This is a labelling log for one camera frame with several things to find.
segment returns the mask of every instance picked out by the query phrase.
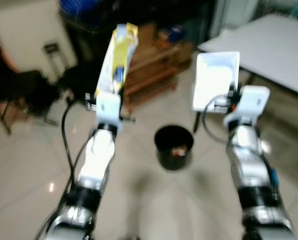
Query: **black trash can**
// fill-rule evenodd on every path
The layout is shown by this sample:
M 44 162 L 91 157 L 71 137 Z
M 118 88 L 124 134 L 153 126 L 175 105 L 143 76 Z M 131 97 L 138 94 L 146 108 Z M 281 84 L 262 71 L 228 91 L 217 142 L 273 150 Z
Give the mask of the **black trash can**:
M 185 128 L 168 125 L 160 128 L 154 137 L 157 155 L 161 165 L 167 170 L 179 170 L 190 161 L 193 136 Z

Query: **tile floor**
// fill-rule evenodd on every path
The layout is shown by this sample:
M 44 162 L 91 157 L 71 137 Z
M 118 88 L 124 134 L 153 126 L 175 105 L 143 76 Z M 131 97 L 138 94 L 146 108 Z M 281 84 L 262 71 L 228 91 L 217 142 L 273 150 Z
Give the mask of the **tile floor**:
M 192 129 L 194 76 L 195 64 L 179 74 L 176 91 L 138 108 L 136 124 L 124 124 L 98 212 L 97 240 L 117 240 L 128 233 L 143 240 L 241 239 L 241 210 L 224 146 L 213 142 L 201 127 L 187 169 L 165 172 L 155 157 L 153 136 L 160 126 L 172 123 Z M 277 117 L 279 106 L 287 119 L 297 117 L 288 116 L 279 101 L 271 100 L 259 124 L 270 144 L 268 159 L 278 170 L 281 194 L 298 237 L 298 127 Z M 64 109 L 60 100 L 50 116 L 60 121 Z M 68 114 L 73 156 L 93 122 L 94 114 L 81 105 Z M 210 117 L 209 125 L 226 137 L 220 117 Z M 59 127 L 18 117 L 12 129 L 7 136 L 0 125 L 0 240 L 31 240 L 56 206 L 69 171 Z

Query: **black chair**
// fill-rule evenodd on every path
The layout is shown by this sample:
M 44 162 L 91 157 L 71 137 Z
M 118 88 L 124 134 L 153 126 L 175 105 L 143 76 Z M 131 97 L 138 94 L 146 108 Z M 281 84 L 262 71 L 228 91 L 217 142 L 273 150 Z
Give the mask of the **black chair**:
M 0 112 L 0 121 L 8 134 L 11 128 L 6 122 L 6 115 L 11 105 L 27 110 L 28 115 L 42 118 L 53 126 L 58 123 L 47 117 L 53 101 L 59 98 L 55 86 L 51 86 L 38 70 L 15 73 L 8 67 L 0 54 L 0 103 L 7 102 Z

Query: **white table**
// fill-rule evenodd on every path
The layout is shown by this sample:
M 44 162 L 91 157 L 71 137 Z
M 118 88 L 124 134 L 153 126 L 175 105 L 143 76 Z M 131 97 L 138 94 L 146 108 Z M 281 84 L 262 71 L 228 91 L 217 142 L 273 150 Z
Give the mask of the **white table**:
M 238 51 L 241 68 L 298 93 L 298 19 L 269 14 L 198 48 Z

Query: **trash in bin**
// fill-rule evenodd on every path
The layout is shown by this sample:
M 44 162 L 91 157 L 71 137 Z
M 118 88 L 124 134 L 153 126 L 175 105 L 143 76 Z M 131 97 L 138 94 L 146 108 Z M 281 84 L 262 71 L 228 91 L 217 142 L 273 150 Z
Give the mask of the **trash in bin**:
M 179 170 L 190 162 L 193 136 L 185 128 L 167 125 L 160 128 L 154 137 L 160 164 L 167 170 Z

